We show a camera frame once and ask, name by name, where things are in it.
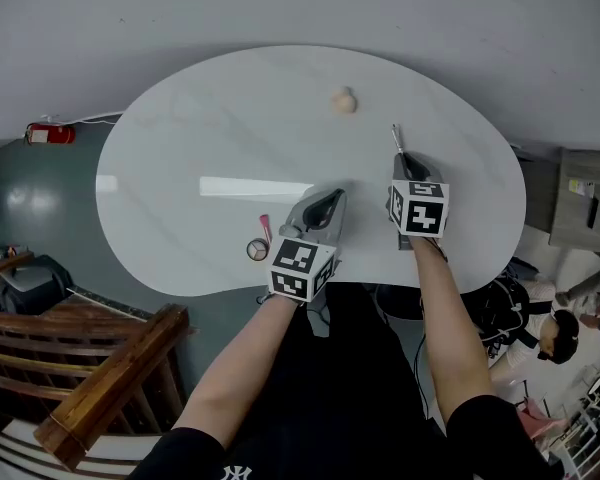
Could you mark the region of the brown wooden stair railing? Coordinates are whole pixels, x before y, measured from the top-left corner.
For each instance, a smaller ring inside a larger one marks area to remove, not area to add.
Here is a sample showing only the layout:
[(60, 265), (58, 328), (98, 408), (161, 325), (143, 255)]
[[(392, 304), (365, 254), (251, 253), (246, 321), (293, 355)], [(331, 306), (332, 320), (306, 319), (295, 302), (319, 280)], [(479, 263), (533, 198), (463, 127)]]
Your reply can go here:
[[(0, 256), (0, 272), (38, 257)], [(123, 480), (175, 423), (185, 307), (156, 313), (73, 286), (38, 316), (0, 312), (0, 476)]]

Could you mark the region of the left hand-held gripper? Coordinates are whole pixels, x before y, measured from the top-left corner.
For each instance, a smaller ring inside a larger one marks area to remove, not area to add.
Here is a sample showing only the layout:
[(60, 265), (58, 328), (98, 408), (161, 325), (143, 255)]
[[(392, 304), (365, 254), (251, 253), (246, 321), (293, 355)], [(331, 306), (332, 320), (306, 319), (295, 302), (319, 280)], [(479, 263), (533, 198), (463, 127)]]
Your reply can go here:
[(269, 292), (310, 303), (334, 276), (347, 206), (344, 189), (314, 193), (291, 209), (267, 262)]

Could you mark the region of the red fire extinguisher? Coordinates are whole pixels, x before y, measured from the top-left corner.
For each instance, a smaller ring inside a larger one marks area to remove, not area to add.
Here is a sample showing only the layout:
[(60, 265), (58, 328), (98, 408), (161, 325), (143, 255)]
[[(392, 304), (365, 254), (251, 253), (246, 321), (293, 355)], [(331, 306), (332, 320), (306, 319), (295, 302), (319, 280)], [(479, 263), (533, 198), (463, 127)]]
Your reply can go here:
[(71, 144), (76, 131), (72, 125), (31, 123), (27, 126), (24, 140), (29, 144)]

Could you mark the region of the pink chair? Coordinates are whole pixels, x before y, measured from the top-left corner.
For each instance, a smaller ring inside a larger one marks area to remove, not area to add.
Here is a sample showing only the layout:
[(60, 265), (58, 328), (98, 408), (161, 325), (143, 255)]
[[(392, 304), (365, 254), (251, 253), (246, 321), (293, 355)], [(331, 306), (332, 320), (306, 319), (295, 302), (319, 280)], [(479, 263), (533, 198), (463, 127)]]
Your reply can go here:
[(538, 439), (554, 428), (563, 429), (567, 424), (564, 418), (556, 419), (541, 411), (535, 400), (525, 398), (516, 405), (518, 417), (526, 434), (532, 439)]

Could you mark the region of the person's black trousers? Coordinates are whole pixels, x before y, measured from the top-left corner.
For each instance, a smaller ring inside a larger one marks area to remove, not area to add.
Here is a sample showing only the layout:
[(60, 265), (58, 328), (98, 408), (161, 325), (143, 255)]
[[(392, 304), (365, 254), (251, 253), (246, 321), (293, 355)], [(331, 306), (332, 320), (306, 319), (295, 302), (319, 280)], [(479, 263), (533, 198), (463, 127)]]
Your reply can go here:
[(369, 377), (415, 380), (398, 335), (360, 283), (328, 282), (320, 293), (329, 311), (327, 344), (352, 371)]

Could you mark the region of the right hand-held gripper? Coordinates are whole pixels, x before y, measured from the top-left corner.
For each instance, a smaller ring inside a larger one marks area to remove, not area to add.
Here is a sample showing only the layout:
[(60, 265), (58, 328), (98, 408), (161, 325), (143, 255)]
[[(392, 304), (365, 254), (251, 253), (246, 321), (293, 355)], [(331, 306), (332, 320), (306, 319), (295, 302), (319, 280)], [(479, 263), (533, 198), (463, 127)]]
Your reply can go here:
[(388, 213), (398, 232), (398, 249), (411, 249), (411, 237), (440, 239), (449, 213), (449, 185), (425, 156), (394, 156)]

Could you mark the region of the black backpack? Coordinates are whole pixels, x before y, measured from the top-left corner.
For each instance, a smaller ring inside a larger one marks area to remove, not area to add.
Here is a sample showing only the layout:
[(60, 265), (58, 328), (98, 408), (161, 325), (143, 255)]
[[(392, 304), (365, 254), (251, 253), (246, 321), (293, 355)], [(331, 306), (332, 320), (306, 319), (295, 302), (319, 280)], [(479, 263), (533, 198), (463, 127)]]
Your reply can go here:
[(503, 272), (484, 287), (463, 295), (463, 301), (490, 359), (515, 342), (525, 330), (531, 301), (524, 286)]

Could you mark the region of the grey wooden shelf unit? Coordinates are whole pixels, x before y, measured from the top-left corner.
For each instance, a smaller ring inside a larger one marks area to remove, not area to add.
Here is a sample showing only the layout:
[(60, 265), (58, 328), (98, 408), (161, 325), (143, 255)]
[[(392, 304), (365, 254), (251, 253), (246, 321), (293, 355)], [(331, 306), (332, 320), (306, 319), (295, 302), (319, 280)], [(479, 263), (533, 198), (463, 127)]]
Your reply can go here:
[(554, 161), (519, 159), (525, 223), (556, 247), (600, 254), (600, 151), (562, 148)]

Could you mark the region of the black wheeled bin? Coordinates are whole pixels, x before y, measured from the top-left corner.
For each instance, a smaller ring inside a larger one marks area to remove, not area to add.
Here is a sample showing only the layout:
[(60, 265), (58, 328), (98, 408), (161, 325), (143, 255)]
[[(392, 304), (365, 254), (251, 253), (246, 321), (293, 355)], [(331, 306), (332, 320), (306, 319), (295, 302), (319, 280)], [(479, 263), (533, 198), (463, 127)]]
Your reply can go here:
[(0, 312), (38, 316), (62, 302), (73, 286), (69, 272), (47, 255), (0, 272)]

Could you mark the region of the person's black t-shirt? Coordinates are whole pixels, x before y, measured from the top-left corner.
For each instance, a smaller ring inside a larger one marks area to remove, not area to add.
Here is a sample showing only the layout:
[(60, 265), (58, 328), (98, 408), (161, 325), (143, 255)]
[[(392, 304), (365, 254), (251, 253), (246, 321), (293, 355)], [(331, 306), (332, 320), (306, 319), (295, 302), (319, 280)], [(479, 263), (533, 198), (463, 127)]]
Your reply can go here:
[(362, 411), (275, 418), (224, 449), (194, 429), (165, 434), (127, 480), (556, 480), (516, 408), (480, 395), (440, 435), (418, 413)]

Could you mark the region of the person's left forearm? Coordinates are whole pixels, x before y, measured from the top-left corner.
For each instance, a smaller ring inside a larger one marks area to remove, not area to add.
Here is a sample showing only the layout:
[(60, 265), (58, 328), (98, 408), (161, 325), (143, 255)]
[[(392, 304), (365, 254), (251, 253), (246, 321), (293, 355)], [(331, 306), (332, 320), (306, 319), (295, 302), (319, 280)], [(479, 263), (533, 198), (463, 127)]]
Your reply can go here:
[(267, 299), (205, 371), (174, 427), (199, 430), (227, 448), (260, 395), (297, 308), (279, 295)]

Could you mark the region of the white kidney-shaped table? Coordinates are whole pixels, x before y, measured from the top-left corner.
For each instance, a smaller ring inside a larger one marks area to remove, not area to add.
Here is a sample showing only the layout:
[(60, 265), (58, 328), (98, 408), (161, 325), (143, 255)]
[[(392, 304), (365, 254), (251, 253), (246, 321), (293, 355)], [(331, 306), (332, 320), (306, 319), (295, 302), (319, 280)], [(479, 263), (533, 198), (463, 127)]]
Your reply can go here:
[[(354, 114), (330, 98), (350, 87)], [(401, 127), (410, 153), (450, 187), (441, 239), (458, 288), (482, 287), (513, 256), (526, 193), (499, 131), (437, 82), (344, 49), (275, 46), (215, 57), (146, 91), (104, 143), (96, 174), (100, 223), (138, 281), (173, 296), (263, 285), (246, 246), (308, 188), (348, 195), (340, 282), (414, 286), (413, 254), (398, 249), (386, 209)]]

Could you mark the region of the black round stool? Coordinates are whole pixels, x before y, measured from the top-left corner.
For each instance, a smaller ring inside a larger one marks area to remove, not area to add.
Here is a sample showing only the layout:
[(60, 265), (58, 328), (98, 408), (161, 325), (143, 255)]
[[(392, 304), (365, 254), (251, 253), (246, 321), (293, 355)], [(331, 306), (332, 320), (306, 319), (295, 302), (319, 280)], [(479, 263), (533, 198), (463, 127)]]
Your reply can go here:
[(419, 288), (379, 284), (375, 290), (375, 301), (386, 315), (418, 321), (423, 319), (423, 305)]

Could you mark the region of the beige makeup sponge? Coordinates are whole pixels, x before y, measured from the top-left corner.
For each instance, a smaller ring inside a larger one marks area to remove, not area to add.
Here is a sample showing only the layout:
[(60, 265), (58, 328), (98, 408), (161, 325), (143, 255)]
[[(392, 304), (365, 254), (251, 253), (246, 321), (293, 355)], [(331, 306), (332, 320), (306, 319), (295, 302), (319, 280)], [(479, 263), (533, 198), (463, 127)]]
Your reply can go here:
[(342, 115), (354, 114), (358, 108), (357, 99), (350, 87), (341, 87), (330, 98), (331, 109)]

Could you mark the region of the person's right forearm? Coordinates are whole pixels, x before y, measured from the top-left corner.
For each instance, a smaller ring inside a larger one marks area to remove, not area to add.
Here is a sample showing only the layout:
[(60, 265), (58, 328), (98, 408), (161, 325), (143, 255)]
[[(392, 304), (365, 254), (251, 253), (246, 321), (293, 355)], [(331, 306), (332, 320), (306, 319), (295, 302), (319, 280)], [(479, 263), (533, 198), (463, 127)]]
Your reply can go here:
[(493, 395), (487, 356), (440, 249), (410, 239), (424, 306), (428, 362), (444, 421), (464, 402)]

